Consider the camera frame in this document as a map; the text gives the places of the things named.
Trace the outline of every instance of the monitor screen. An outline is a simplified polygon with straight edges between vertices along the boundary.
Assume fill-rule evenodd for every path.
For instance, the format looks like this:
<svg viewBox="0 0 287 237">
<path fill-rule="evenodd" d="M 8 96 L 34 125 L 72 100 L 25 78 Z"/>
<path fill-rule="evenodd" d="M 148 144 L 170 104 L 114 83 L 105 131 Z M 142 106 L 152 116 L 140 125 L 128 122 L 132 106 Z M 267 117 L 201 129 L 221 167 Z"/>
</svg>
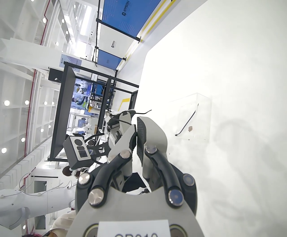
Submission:
<svg viewBox="0 0 287 237">
<path fill-rule="evenodd" d="M 88 111 L 91 91 L 91 82 L 76 79 L 71 108 Z"/>
</svg>

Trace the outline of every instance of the white label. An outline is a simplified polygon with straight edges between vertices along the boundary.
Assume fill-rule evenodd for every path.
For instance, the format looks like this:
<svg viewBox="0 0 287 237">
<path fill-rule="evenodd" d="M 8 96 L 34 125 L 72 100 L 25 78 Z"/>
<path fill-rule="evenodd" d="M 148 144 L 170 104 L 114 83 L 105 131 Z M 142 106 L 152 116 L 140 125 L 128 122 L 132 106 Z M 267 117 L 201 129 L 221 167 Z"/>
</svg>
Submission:
<svg viewBox="0 0 287 237">
<path fill-rule="evenodd" d="M 124 58 L 133 41 L 134 39 L 107 26 L 101 25 L 99 49 L 119 58 Z"/>
<path fill-rule="evenodd" d="M 170 237 L 168 220 L 100 221 L 98 237 Z"/>
</svg>

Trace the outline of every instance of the metal screw head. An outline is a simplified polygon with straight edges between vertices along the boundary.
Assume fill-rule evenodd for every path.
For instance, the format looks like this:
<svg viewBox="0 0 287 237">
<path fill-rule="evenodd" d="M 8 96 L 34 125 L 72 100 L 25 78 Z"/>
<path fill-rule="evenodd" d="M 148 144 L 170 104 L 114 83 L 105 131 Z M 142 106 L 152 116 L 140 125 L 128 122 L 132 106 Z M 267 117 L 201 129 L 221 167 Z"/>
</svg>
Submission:
<svg viewBox="0 0 287 237">
<path fill-rule="evenodd" d="M 127 159 L 131 156 L 131 153 L 128 151 L 128 150 L 123 150 L 120 152 L 120 156 L 123 158 L 123 159 Z"/>
<path fill-rule="evenodd" d="M 195 184 L 194 178 L 190 174 L 184 174 L 183 181 L 187 186 L 193 186 Z"/>
<path fill-rule="evenodd" d="M 81 174 L 81 176 L 79 177 L 78 182 L 79 182 L 79 184 L 82 184 L 82 185 L 83 185 L 83 184 L 88 183 L 89 180 L 90 180 L 90 178 L 91 178 L 91 176 L 90 176 L 89 173 L 83 173 L 83 174 Z"/>
<path fill-rule="evenodd" d="M 146 147 L 146 152 L 149 154 L 154 154 L 154 153 L 156 153 L 156 151 L 157 151 L 157 148 L 154 145 Z"/>
<path fill-rule="evenodd" d="M 172 189 L 168 192 L 168 200 L 172 205 L 179 207 L 183 204 L 184 197 L 180 190 Z"/>
<path fill-rule="evenodd" d="M 98 205 L 103 201 L 103 198 L 104 198 L 104 191 L 99 188 L 95 188 L 92 191 L 90 191 L 88 196 L 88 202 L 93 206 Z"/>
</svg>

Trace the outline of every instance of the black wire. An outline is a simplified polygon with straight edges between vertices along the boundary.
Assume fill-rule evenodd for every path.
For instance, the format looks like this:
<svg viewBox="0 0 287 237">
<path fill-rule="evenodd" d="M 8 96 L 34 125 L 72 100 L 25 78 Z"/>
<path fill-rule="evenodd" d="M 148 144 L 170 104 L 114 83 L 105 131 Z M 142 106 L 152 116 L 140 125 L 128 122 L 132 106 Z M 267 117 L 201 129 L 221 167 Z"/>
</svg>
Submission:
<svg viewBox="0 0 287 237">
<path fill-rule="evenodd" d="M 192 116 L 190 117 L 190 119 L 187 121 L 187 123 L 184 125 L 184 127 L 182 128 L 182 130 L 181 130 L 178 134 L 176 134 L 175 136 L 181 134 L 181 132 L 183 131 L 183 129 L 185 128 L 185 126 L 188 124 L 188 122 L 189 122 L 189 121 L 191 120 L 191 118 L 194 116 L 195 112 L 196 112 L 196 110 L 194 111 L 194 113 L 192 114 Z"/>
<path fill-rule="evenodd" d="M 97 163 L 97 164 L 99 164 L 99 165 L 102 165 L 102 164 L 103 164 L 102 162 L 97 161 L 97 160 L 94 159 L 93 157 L 91 157 L 91 159 L 93 160 L 93 162 L 95 162 L 95 163 Z"/>
<path fill-rule="evenodd" d="M 110 114 L 110 118 L 111 118 L 112 120 L 115 120 L 115 121 L 119 121 L 119 122 L 122 122 L 122 123 L 125 123 L 125 124 L 128 124 L 128 125 L 132 125 L 132 124 L 129 123 L 129 122 L 126 122 L 126 121 L 123 121 L 123 120 L 114 118 L 114 116 L 113 116 L 112 114 Z"/>
<path fill-rule="evenodd" d="M 150 111 L 152 111 L 152 109 L 149 110 L 149 111 L 147 111 L 147 112 L 145 112 L 145 113 L 135 113 L 135 114 L 147 114 L 147 113 L 150 112 Z"/>
<path fill-rule="evenodd" d="M 104 133 L 97 133 L 97 134 L 94 134 L 94 135 L 91 135 L 89 138 L 85 139 L 85 143 L 92 139 L 93 137 L 98 137 L 98 136 L 102 136 L 102 135 L 105 135 Z"/>
</svg>

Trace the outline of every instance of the blue banner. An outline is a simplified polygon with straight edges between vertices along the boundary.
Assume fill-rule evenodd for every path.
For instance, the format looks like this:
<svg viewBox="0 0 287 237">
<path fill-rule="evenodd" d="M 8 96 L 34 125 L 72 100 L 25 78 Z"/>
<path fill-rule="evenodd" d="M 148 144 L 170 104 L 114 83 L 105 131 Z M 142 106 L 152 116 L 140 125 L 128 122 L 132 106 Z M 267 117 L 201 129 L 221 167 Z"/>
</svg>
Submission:
<svg viewBox="0 0 287 237">
<path fill-rule="evenodd" d="M 105 0 L 102 21 L 137 36 L 160 0 Z"/>
<path fill-rule="evenodd" d="M 106 68 L 110 68 L 112 70 L 116 70 L 121 61 L 121 58 L 105 51 L 99 50 L 97 64 Z"/>
</svg>

